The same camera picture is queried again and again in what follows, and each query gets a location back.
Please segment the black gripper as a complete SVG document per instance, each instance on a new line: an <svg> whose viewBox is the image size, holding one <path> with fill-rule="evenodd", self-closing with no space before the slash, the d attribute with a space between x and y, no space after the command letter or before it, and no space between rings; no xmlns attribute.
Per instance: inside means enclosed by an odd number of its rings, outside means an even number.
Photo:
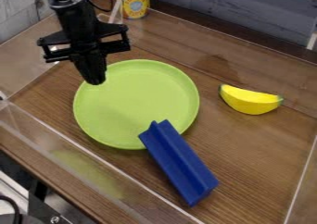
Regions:
<svg viewBox="0 0 317 224"><path fill-rule="evenodd" d="M43 58L47 63L72 60L86 82L98 85L106 81L104 56L130 50L128 27L102 22L88 0L50 0L50 6L56 11L62 30L38 40ZM94 49L96 56L84 55Z"/></svg>

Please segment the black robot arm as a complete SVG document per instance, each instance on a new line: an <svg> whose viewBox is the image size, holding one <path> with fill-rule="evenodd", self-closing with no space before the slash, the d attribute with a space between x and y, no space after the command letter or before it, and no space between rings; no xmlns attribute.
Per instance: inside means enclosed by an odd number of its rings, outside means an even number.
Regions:
<svg viewBox="0 0 317 224"><path fill-rule="evenodd" d="M102 22L91 0L48 0L62 30L38 40L47 63L70 60L91 85L102 84L107 55L130 50L128 27Z"/></svg>

